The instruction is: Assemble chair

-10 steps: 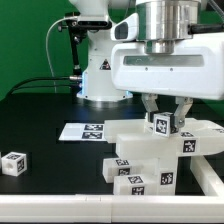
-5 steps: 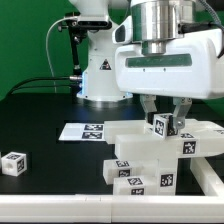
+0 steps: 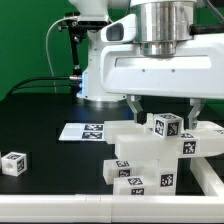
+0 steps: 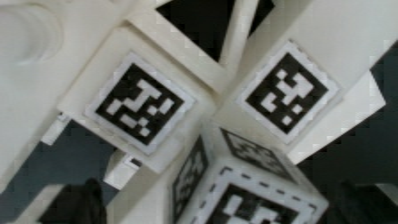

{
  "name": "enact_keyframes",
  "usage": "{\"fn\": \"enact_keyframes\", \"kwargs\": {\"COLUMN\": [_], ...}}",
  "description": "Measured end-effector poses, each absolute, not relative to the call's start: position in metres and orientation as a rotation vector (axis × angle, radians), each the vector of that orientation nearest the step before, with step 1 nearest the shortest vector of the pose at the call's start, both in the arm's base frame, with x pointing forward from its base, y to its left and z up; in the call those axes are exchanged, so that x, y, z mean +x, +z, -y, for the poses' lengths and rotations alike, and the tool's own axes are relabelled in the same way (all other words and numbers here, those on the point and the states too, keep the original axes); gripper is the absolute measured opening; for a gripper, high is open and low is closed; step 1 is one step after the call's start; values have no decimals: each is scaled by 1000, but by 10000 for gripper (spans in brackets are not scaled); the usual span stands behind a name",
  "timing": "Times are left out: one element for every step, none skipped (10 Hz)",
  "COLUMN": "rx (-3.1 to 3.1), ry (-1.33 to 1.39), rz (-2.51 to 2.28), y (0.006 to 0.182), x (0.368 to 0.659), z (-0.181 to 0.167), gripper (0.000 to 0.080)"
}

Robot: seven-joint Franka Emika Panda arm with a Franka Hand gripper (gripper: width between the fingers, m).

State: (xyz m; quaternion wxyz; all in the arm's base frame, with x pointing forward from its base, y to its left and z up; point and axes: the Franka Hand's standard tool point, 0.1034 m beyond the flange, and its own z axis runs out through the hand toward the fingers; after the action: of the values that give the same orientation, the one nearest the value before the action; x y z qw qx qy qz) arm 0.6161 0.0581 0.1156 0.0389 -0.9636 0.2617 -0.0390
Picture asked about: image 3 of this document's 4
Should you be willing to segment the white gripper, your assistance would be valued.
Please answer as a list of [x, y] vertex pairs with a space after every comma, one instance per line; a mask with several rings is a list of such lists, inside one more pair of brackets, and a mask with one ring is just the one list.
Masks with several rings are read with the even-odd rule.
[[205, 99], [224, 98], [224, 43], [187, 41], [173, 57], [145, 57], [136, 45], [108, 46], [101, 55], [101, 83], [110, 93], [130, 94], [134, 121], [147, 114], [139, 95], [191, 98], [184, 129], [194, 130]]

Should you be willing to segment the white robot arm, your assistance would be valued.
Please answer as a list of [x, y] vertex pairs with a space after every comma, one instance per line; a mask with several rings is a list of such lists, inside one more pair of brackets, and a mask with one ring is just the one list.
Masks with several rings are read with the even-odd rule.
[[197, 25], [209, 0], [69, 0], [79, 21], [103, 20], [100, 77], [108, 93], [124, 94], [135, 121], [146, 122], [141, 95], [188, 98], [188, 127], [206, 99], [224, 99], [224, 18]]

